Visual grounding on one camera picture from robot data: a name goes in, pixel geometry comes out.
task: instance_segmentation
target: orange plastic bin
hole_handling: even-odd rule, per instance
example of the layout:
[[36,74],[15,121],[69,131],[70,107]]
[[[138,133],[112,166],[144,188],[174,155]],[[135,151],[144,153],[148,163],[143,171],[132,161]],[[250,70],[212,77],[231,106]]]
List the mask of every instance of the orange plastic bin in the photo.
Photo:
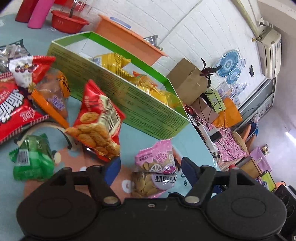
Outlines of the orange plastic bin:
[[121,26],[108,17],[99,14],[101,20],[95,32],[132,53],[148,65],[153,65],[160,57],[167,55],[146,42],[142,36]]

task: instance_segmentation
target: air conditioner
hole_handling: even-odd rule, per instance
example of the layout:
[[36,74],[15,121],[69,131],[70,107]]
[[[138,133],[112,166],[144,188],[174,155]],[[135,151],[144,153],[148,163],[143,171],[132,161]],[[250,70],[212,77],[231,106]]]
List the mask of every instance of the air conditioner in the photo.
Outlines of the air conditioner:
[[257,40],[262,73],[273,79],[281,69],[281,34],[266,27]]

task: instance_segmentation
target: orange plastic bag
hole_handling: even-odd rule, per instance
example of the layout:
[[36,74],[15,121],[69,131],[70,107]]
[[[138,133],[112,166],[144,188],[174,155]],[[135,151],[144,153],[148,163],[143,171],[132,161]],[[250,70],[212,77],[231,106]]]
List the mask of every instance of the orange plastic bag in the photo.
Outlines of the orange plastic bag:
[[219,117],[214,120],[213,125],[218,128],[229,128],[242,121],[242,117],[237,107],[229,97],[226,97],[223,101],[226,110],[219,113]]

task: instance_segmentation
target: green box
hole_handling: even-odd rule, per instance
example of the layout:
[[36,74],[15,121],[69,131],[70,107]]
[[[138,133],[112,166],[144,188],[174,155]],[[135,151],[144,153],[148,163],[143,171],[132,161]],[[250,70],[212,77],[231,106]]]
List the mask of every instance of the green box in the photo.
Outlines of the green box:
[[81,100],[85,83],[93,79],[126,114],[124,120],[126,124],[157,139],[174,137],[189,123],[182,104],[172,109],[90,60],[96,55],[112,52],[131,59],[131,63],[124,67],[129,73],[134,70],[140,74],[147,74],[160,89],[177,95],[166,77],[94,32],[84,32],[56,39],[52,41],[47,55],[56,56],[57,59],[52,67],[65,74],[74,98]]

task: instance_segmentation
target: power strip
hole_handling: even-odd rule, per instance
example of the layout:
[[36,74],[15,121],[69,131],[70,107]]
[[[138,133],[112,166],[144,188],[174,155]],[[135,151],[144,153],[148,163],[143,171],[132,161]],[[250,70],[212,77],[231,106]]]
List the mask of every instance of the power strip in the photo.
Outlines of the power strip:
[[211,153],[218,152],[219,150],[218,150],[216,144],[211,141],[210,136],[208,134],[208,130],[206,129],[206,127],[204,125],[200,125],[198,127],[198,129],[200,130],[203,138],[205,139],[205,142],[206,142],[210,152]]

